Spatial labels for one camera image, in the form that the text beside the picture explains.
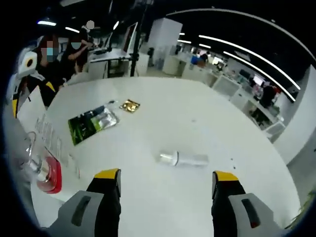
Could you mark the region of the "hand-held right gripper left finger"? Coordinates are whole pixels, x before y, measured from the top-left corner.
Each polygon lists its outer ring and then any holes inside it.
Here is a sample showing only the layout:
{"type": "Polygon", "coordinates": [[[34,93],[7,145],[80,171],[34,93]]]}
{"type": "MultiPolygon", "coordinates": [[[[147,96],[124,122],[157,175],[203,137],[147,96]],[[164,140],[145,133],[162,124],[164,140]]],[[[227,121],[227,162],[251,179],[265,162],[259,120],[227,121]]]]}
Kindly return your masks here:
{"type": "Polygon", "coordinates": [[[51,237],[117,237],[121,214],[121,170],[97,173],[87,190],[78,191],[48,228],[51,237]]]}

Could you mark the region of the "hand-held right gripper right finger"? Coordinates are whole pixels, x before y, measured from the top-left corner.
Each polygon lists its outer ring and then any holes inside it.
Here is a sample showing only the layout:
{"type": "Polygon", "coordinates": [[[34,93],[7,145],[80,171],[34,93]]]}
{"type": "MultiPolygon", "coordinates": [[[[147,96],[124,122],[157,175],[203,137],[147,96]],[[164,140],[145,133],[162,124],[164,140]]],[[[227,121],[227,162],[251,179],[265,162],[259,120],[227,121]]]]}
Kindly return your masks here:
{"type": "Polygon", "coordinates": [[[253,193],[246,193],[232,173],[212,173],[213,231],[215,237],[281,237],[284,229],[273,211],[253,193]]]}

